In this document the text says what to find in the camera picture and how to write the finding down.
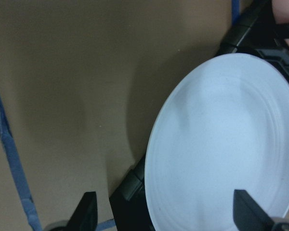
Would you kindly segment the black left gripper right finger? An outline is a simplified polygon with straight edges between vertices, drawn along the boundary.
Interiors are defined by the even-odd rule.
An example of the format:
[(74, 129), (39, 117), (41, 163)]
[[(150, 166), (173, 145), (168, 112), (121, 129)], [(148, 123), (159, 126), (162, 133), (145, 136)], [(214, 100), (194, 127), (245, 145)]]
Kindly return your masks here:
[(233, 220), (239, 231), (276, 231), (275, 222), (246, 190), (234, 190)]

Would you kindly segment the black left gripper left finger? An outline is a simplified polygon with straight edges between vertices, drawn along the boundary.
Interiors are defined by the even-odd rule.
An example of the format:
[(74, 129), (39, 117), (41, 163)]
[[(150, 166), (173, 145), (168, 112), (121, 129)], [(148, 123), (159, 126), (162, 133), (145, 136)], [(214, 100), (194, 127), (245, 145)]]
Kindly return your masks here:
[(94, 231), (97, 227), (96, 192), (85, 192), (67, 223), (67, 231)]

